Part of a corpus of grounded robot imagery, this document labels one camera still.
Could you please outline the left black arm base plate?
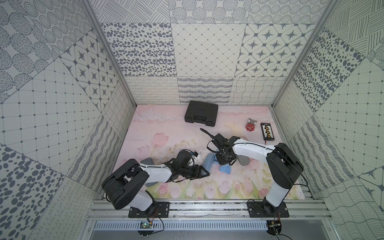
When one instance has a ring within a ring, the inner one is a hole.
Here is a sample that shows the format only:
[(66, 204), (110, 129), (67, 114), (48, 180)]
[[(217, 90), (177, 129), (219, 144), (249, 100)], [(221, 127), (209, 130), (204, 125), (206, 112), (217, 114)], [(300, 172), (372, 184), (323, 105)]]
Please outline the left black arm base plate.
[(167, 218), (169, 216), (169, 211), (170, 202), (155, 202), (145, 211), (131, 207), (129, 218)]

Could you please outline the dark grey eyeglass case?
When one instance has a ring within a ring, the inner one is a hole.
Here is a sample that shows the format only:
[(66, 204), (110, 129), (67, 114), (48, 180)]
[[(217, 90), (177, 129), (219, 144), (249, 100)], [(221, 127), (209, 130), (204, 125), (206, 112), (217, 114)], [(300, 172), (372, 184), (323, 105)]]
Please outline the dark grey eyeglass case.
[(146, 158), (140, 162), (142, 165), (153, 165), (153, 159), (152, 158)]

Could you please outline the grey felt eyeglass case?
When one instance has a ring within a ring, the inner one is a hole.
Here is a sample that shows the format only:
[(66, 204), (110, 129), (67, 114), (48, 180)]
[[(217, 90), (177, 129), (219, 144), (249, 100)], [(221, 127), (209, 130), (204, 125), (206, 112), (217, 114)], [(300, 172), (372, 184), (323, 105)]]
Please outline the grey felt eyeglass case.
[(247, 166), (250, 164), (250, 158), (246, 156), (237, 155), (237, 160), (242, 166)]

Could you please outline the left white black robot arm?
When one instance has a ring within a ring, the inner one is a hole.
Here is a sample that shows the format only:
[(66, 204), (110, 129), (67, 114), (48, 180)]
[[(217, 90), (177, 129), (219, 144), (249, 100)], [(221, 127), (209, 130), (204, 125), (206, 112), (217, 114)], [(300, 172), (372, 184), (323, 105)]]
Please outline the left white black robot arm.
[(197, 180), (208, 177), (210, 172), (200, 165), (189, 165), (190, 157), (171, 159), (161, 165), (144, 165), (130, 159), (109, 175), (101, 187), (106, 199), (116, 210), (126, 206), (142, 212), (151, 212), (156, 208), (155, 198), (142, 187), (147, 183), (177, 182), (178, 177), (184, 180)]

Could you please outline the blue microfiber cloth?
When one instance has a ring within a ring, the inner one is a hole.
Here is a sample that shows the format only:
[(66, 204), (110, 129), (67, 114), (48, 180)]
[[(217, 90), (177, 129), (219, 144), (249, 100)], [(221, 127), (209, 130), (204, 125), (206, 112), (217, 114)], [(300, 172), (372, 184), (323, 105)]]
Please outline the blue microfiber cloth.
[(230, 174), (231, 173), (231, 170), (232, 170), (231, 166), (229, 164), (220, 165), (216, 155), (214, 155), (214, 164), (219, 166), (219, 171), (220, 172), (225, 173), (225, 174)]

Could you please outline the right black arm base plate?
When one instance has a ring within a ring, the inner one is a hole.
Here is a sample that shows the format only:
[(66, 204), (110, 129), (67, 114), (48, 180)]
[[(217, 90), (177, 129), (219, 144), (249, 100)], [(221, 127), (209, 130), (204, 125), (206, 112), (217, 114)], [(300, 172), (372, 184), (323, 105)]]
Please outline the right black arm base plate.
[(274, 207), (269, 202), (257, 202), (254, 200), (247, 201), (247, 209), (250, 218), (289, 218), (290, 214), (285, 202), (278, 207)]

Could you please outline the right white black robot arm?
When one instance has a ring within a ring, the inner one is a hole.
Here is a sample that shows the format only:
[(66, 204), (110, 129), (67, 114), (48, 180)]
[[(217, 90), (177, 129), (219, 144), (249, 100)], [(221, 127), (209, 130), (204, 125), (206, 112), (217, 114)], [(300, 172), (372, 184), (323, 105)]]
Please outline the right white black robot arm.
[(304, 167), (292, 150), (284, 143), (261, 145), (239, 137), (224, 138), (221, 134), (212, 137), (211, 142), (217, 148), (220, 165), (233, 164), (238, 156), (244, 156), (266, 163), (273, 178), (270, 191), (263, 202), (270, 208), (279, 208), (291, 188), (294, 186)]

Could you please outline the blue eyeglass case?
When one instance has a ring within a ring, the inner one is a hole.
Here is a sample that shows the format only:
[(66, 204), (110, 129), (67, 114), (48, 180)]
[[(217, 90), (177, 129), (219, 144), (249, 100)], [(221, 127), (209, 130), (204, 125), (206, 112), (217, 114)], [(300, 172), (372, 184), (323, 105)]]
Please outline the blue eyeglass case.
[(210, 171), (211, 171), (211, 167), (212, 167), (212, 165), (213, 165), (215, 159), (216, 159), (216, 155), (215, 155), (214, 153), (210, 153), (210, 154), (208, 154), (208, 155), (206, 156), (206, 158), (205, 158), (203, 164), (202, 164), (202, 167), (203, 167), (206, 171), (210, 172)]

